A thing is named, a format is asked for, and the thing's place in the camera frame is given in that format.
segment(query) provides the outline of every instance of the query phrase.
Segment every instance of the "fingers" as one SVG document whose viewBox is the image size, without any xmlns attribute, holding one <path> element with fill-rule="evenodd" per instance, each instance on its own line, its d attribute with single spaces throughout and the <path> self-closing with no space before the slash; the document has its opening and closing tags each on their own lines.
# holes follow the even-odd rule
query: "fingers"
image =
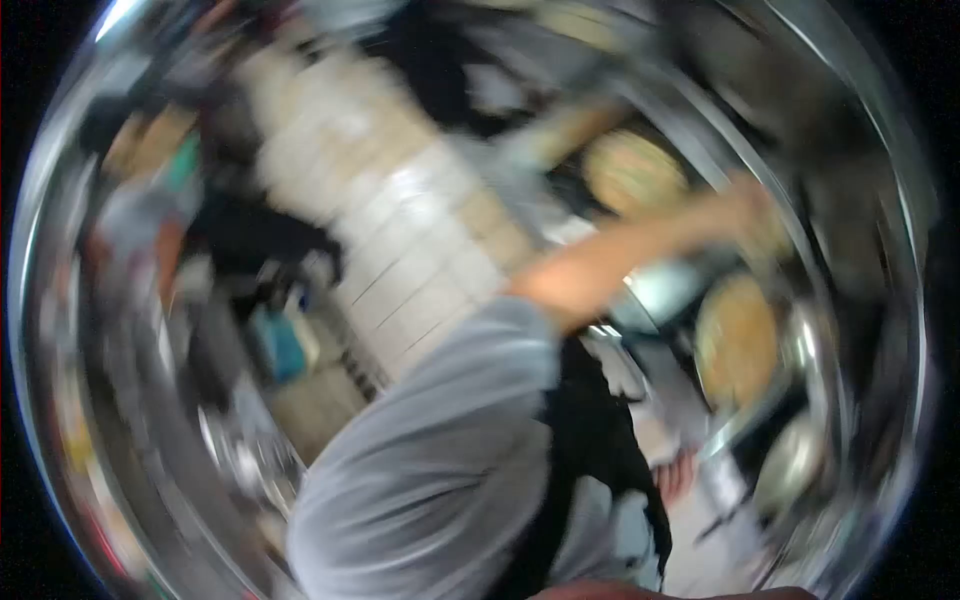
<svg viewBox="0 0 960 600">
<path fill-rule="evenodd" d="M 682 450 L 669 465 L 654 468 L 653 478 L 663 504 L 669 508 L 693 487 L 696 478 L 694 453 Z"/>
</svg>

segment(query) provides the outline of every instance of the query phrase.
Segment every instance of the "metal surface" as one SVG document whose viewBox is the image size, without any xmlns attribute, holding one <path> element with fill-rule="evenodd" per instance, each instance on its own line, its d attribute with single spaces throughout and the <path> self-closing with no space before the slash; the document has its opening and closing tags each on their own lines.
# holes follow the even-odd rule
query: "metal surface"
<svg viewBox="0 0 960 600">
<path fill-rule="evenodd" d="M 754 489 L 754 506 L 772 516 L 789 510 L 823 465 L 826 439 L 807 414 L 795 417 L 767 454 Z"/>
</svg>

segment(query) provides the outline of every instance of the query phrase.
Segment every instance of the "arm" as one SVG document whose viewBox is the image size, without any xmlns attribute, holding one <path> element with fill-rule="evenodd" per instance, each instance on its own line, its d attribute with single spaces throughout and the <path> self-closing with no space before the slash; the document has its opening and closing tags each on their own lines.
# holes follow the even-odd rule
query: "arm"
<svg viewBox="0 0 960 600">
<path fill-rule="evenodd" d="M 603 312 L 633 269 L 741 239 L 772 206 L 756 180 L 737 174 L 720 194 L 698 194 L 681 210 L 618 223 L 546 256 L 514 276 L 506 294 L 526 298 L 569 333 Z"/>
</svg>

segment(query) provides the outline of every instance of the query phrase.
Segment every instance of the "green object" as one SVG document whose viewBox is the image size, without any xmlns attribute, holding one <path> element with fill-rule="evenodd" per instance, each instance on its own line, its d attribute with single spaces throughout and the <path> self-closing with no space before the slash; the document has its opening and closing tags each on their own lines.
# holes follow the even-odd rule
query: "green object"
<svg viewBox="0 0 960 600">
<path fill-rule="evenodd" d="M 170 159 L 167 166 L 167 184 L 175 192 L 179 192 L 187 181 L 197 171 L 197 156 L 200 152 L 200 136 L 190 133 L 180 144 L 177 153 Z"/>
</svg>

